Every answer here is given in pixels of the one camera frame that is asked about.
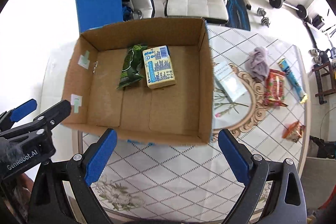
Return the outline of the orange snack packet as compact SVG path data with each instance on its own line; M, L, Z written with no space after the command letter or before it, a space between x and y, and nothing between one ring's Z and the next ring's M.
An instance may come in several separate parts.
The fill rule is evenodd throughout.
M282 138L297 143L303 137L305 128L305 125L301 124L300 121L296 121L289 125L283 133Z

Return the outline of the dark green wipes pack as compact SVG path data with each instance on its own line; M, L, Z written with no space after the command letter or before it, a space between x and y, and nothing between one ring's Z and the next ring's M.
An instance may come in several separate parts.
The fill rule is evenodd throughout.
M141 74L141 68L143 67L142 53L144 50L147 50L147 45L145 44L135 44L127 49L118 89L133 85L144 78Z

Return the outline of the yellow blue tissue pack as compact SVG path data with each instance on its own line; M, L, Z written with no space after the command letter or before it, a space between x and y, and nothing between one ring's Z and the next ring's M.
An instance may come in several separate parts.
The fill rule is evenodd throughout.
M167 46L149 48L142 55L148 88L157 89L176 84Z

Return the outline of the red floral wipes pack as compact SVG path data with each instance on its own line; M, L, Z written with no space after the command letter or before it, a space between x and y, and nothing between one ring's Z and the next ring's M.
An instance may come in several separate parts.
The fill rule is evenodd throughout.
M266 90L264 105L268 107L287 107L287 104L284 103L285 73L275 69L270 69L265 84Z

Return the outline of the white carton box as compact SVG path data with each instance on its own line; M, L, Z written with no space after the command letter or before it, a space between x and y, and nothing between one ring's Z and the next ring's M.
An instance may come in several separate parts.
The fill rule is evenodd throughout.
M230 102L236 102L247 92L240 78L226 61L214 66L214 77L217 86L224 91Z

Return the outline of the blue gold long packet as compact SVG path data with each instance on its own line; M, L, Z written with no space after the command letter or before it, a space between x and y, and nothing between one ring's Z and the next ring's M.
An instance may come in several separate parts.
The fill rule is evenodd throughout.
M298 83L298 80L296 79L295 75L293 74L288 62L286 59L281 59L278 62L279 67L281 70L286 74L286 77L290 84L294 87L298 97L300 104L304 104L307 101L307 94L301 87L301 85Z

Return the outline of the lilac towel cloth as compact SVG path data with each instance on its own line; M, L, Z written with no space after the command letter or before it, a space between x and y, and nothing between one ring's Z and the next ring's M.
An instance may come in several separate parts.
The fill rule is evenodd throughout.
M264 47L256 47L249 53L245 62L247 72L260 82L265 81L269 75L269 65Z

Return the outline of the open cardboard box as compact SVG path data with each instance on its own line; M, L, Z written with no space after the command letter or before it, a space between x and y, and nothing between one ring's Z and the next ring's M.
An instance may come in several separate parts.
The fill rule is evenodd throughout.
M120 88L128 48L166 46L176 84L152 89L147 79ZM83 32L68 65L63 99L71 114L63 124L119 139L168 145L203 145L213 133L213 60L206 22L151 18Z

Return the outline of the dark wooden stool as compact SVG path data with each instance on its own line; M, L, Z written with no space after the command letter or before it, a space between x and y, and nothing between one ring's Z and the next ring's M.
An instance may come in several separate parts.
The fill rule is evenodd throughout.
M314 65L312 69L317 83L315 97L320 105L327 103L326 97L335 94L335 67L331 61Z

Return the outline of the chrome dumbbell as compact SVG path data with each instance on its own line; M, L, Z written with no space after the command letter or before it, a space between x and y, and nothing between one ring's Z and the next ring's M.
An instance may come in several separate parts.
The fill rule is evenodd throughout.
M263 8L259 7L257 9L256 14L261 17L261 25L269 28L270 21L269 21L269 18L266 17L266 11Z

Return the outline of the white chair with jacket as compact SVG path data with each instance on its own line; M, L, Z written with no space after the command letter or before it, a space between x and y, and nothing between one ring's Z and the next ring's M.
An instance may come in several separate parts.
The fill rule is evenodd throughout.
M224 0L166 0L165 16L203 18L213 24L225 24L229 19Z

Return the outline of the blue black exercise mat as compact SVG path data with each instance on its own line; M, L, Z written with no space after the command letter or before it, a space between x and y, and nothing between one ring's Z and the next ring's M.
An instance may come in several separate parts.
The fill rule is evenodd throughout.
M238 28L250 31L251 25L244 0L228 0L227 2L228 22L227 27Z

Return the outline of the black barbell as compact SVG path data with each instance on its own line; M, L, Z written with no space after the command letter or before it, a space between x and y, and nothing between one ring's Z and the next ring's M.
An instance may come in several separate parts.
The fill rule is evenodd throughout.
M296 14L297 16L304 20L307 18L307 11L306 11L306 8L305 6L303 5L297 5L297 6L294 6L294 5L291 5L289 3L286 3L285 0L268 0L269 4L275 8L275 9L280 9L282 8L282 6L286 6L286 7L289 7L291 9L294 9L296 11Z

